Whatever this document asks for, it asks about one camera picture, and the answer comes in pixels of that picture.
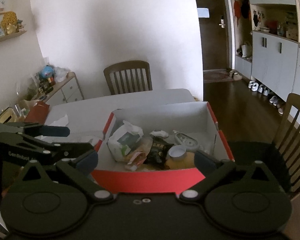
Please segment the small round tin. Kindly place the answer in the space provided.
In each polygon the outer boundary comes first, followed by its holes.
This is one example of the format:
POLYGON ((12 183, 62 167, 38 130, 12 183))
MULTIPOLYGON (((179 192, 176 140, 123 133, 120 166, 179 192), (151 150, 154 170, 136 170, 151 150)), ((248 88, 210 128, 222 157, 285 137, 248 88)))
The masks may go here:
POLYGON ((183 160, 186 157, 186 147, 183 145, 172 146, 168 150, 168 157, 175 161, 183 160))

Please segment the black snack packet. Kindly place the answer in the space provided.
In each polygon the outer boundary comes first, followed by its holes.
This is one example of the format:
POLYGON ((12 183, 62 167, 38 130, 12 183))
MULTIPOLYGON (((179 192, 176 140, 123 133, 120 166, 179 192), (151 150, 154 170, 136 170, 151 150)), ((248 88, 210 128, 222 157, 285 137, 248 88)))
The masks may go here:
POLYGON ((165 168, 168 150, 172 146, 174 145, 161 138, 153 137, 153 145, 144 164, 153 165, 154 167, 163 170, 165 168))

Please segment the pink small box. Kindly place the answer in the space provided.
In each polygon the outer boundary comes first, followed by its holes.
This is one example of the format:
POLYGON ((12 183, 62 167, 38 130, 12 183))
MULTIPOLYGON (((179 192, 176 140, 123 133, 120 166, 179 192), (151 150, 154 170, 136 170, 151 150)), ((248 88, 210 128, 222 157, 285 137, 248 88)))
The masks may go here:
POLYGON ((129 171, 136 171, 140 165, 144 163, 147 158, 147 154, 144 152, 130 153, 125 157, 125 169, 129 171))

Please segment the white plush toy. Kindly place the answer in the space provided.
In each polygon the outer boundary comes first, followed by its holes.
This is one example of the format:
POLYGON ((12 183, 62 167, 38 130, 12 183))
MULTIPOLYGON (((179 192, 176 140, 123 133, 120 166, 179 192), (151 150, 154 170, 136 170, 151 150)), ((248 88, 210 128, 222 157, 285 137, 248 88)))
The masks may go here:
POLYGON ((158 137, 161 139, 166 139, 169 137, 169 134, 163 130, 153 130, 153 131, 151 131, 151 133, 149 135, 151 137, 158 137))

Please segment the red cardboard box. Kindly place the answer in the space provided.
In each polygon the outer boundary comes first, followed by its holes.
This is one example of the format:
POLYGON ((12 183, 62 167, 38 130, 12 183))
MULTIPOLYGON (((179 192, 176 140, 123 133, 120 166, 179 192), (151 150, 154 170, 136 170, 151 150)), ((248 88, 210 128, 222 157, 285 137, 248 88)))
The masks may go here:
POLYGON ((179 193, 232 160, 208 102, 143 106, 113 111, 98 143, 92 176, 112 193, 179 193))

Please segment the tan sponge block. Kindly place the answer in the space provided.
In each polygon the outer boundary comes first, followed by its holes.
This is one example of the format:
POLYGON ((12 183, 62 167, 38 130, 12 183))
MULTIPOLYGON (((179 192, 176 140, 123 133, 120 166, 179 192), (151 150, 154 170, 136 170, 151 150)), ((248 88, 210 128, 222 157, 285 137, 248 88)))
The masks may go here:
POLYGON ((152 145, 153 139, 151 137, 142 138, 125 157, 126 168, 131 171, 137 170, 145 162, 152 145))

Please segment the red paper bag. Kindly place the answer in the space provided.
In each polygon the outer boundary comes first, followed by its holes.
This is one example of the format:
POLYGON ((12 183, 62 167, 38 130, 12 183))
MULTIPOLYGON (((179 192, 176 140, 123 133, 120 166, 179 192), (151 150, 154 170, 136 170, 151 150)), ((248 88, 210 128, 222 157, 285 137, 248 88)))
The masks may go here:
POLYGON ((47 115, 49 113, 49 108, 50 105, 46 104, 45 102, 36 102, 36 104, 29 111, 24 121, 28 123, 39 123, 42 125, 45 124, 47 115))

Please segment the white paper sheet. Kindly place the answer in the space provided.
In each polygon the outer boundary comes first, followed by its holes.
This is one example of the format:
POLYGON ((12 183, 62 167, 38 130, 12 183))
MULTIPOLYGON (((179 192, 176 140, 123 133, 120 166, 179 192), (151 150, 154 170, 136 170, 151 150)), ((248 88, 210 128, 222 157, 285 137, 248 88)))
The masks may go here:
POLYGON ((69 123, 68 115, 61 117, 58 120, 53 121, 49 126, 56 126, 56 127, 66 127, 69 123))

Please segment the yellow tissue box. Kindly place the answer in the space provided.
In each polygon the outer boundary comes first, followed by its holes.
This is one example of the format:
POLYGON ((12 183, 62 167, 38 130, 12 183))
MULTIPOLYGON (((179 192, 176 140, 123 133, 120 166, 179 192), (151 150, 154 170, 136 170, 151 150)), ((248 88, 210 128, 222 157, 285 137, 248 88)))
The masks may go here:
POLYGON ((17 122, 18 116, 15 110, 12 107, 7 107, 2 113, 0 114, 0 123, 5 124, 7 122, 17 122))

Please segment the white sideboard cabinet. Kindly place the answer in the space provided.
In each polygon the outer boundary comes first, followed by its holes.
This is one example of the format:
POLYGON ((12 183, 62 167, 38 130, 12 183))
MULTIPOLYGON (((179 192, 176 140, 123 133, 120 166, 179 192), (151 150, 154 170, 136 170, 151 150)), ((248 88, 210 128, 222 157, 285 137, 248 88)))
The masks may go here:
POLYGON ((53 90, 50 93, 41 95, 38 100, 50 106, 84 100, 74 72, 69 72, 65 80, 56 83, 52 88, 53 90))

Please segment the blue globe toy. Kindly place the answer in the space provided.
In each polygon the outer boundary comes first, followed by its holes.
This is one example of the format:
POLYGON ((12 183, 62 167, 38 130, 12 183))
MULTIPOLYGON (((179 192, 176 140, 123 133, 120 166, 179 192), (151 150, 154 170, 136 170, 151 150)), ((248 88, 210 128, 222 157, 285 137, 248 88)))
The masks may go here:
POLYGON ((39 72, 39 76, 42 79, 48 79, 55 76, 55 71, 50 65, 46 65, 43 69, 39 72))

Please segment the right wooden chair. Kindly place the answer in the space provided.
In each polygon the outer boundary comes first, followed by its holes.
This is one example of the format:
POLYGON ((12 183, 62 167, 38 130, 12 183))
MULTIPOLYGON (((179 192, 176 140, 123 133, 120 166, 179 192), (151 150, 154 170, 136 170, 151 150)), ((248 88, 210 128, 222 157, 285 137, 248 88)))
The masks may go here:
POLYGON ((263 162, 290 198, 295 199, 300 195, 300 95, 289 94, 271 143, 234 141, 229 146, 238 165, 263 162))

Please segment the wooden chair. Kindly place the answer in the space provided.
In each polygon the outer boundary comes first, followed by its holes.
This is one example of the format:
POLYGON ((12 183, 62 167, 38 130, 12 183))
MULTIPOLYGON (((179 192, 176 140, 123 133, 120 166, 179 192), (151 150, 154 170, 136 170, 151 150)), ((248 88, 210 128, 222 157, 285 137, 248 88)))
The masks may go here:
POLYGON ((289 94, 271 143, 234 141, 229 146, 238 165, 263 162, 290 198, 295 199, 300 195, 300 95, 289 94))
POLYGON ((132 60, 112 64, 103 70, 111 95, 153 90, 149 63, 132 60))

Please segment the door mat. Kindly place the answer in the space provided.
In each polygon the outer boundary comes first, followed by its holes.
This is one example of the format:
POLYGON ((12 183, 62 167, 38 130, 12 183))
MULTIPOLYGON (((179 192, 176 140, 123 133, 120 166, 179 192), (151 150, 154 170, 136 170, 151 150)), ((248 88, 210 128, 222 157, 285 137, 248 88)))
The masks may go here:
POLYGON ((242 75, 235 70, 213 69, 203 71, 204 83, 239 81, 242 75))

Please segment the far wooden chair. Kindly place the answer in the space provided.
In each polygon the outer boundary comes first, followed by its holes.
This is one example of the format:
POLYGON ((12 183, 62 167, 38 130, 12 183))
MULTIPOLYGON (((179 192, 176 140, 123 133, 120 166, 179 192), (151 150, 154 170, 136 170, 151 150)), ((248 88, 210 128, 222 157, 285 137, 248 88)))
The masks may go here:
POLYGON ((153 90, 149 63, 132 60, 112 64, 103 70, 111 95, 153 90))

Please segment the gold ornament on shelf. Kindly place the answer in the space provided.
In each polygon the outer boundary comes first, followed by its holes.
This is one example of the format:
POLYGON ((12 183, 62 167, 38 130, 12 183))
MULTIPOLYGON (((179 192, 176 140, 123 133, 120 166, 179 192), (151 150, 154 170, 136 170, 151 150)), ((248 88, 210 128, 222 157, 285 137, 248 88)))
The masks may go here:
POLYGON ((12 34, 15 33, 17 28, 17 15, 13 11, 8 11, 4 13, 2 20, 0 22, 0 26, 5 32, 5 34, 12 34))

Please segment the dark entrance door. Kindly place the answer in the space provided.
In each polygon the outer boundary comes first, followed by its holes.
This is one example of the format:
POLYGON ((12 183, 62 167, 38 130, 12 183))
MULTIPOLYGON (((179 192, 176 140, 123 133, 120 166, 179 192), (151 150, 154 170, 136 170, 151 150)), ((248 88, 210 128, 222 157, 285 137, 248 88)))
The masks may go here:
POLYGON ((227 30, 221 27, 225 19, 225 0, 196 0, 198 8, 209 10, 208 18, 199 18, 202 42, 203 70, 228 67, 227 30))

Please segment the wall shelf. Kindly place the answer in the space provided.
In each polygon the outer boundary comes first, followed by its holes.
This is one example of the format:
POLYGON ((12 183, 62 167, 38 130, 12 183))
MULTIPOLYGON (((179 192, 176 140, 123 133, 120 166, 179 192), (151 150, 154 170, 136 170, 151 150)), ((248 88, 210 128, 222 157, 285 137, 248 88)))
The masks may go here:
POLYGON ((17 32, 17 33, 12 33, 12 34, 9 34, 9 35, 6 35, 6 36, 2 36, 0 37, 0 42, 4 42, 6 40, 10 40, 12 38, 16 38, 16 37, 19 37, 23 34, 25 34, 27 31, 24 30, 24 31, 20 31, 20 32, 17 32))

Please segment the white wall cabinet unit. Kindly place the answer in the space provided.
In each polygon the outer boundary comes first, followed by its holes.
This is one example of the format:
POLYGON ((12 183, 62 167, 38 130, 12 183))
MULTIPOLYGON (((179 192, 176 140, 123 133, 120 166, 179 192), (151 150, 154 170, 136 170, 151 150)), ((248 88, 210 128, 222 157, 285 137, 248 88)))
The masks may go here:
POLYGON ((234 69, 282 100, 300 94, 300 0, 230 0, 234 69))

